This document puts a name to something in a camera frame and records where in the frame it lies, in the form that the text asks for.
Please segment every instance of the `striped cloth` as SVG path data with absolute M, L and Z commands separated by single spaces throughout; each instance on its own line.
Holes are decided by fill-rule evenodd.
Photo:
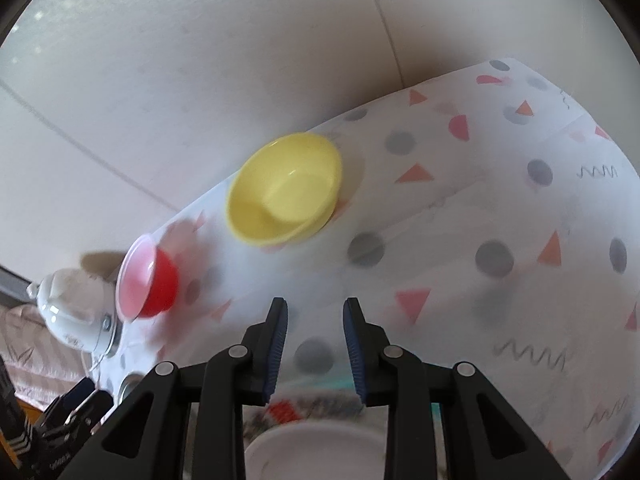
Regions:
M 81 353 L 55 339 L 33 305 L 0 306 L 0 355 L 16 397 L 41 410 L 85 376 Z

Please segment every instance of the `gray dot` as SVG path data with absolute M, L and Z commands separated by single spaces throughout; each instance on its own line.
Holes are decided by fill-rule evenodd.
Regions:
M 476 267 L 492 278 L 504 278 L 513 269 L 513 255 L 499 240 L 489 240 L 476 251 Z
M 498 59 L 492 59 L 489 64 L 494 67 L 496 70 L 500 70 L 501 72 L 508 72 L 509 70 L 511 70 L 511 68 L 509 67 L 509 65 L 507 65 L 505 62 L 500 61 Z
M 549 186 L 554 179 L 554 173 L 549 165 L 538 158 L 527 164 L 527 173 L 529 173 L 533 182 L 540 184 L 540 186 Z
M 529 84 L 529 86 L 533 86 L 533 88 L 537 88 L 538 90 L 541 90 L 543 92 L 548 88 L 546 82 L 539 77 L 529 76 L 527 77 L 527 83 Z
M 566 466 L 574 457 L 574 450 L 570 447 L 563 447 L 554 453 L 556 460 L 560 465 Z
M 613 238 L 609 246 L 609 260 L 611 267 L 618 274 L 626 270 L 626 246 L 620 238 Z
M 373 267 L 385 255 L 385 243 L 375 233 L 360 233 L 349 244 L 347 257 L 358 267 Z
M 217 288 L 222 284 L 222 268 L 212 266 L 207 269 L 202 277 L 202 288 Z
M 324 375 L 334 366 L 334 353 L 322 339 L 311 338 L 296 349 L 293 361 L 302 373 Z
M 516 110 L 517 108 L 513 106 L 507 106 L 503 112 L 504 118 L 513 124 L 529 124 L 529 120 L 531 117 L 528 115 L 518 114 L 516 113 Z
M 189 282 L 187 285 L 187 290 L 184 293 L 184 301 L 187 302 L 188 305 L 195 303 L 200 297 L 200 280 L 195 279 Z
M 631 413 L 627 413 L 625 417 L 620 422 L 618 429 L 616 430 L 616 439 L 622 440 L 626 437 L 626 432 L 629 430 L 631 426 Z
M 346 114 L 344 116 L 344 120 L 345 121 L 359 121 L 365 115 L 367 115 L 367 109 L 366 108 L 359 108 L 358 110 L 352 110 L 351 112 Z
M 394 155 L 409 155 L 415 148 L 415 137 L 409 132 L 393 132 L 386 138 L 385 148 Z

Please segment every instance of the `white kettle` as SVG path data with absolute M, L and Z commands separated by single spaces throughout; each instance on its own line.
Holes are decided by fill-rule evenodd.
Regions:
M 27 293 L 60 342 L 99 359 L 110 352 L 118 325 L 113 283 L 81 269 L 60 269 L 40 285 L 31 283 Z

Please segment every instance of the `yellow bowl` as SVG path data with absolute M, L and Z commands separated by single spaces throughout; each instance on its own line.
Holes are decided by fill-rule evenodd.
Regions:
M 254 246 L 309 238 L 331 217 L 341 181 L 342 159 L 327 139 L 281 137 L 240 168 L 226 198 L 226 222 Z

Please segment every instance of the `metal screw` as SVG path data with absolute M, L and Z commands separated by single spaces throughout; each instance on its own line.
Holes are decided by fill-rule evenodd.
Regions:
M 235 357 L 236 359 L 244 357 L 249 353 L 246 346 L 243 345 L 234 345 L 229 349 L 229 355 L 231 357 Z
M 471 363 L 460 363 L 456 366 L 456 371 L 463 377 L 471 377 L 476 373 L 476 367 Z
M 385 346 L 383 352 L 390 359 L 398 359 L 399 357 L 402 357 L 403 354 L 402 349 L 396 345 Z
M 169 361 L 162 361 L 156 365 L 156 374 L 164 376 L 174 371 L 174 364 Z
M 102 320 L 102 329 L 106 332 L 111 329 L 111 316 L 106 314 Z

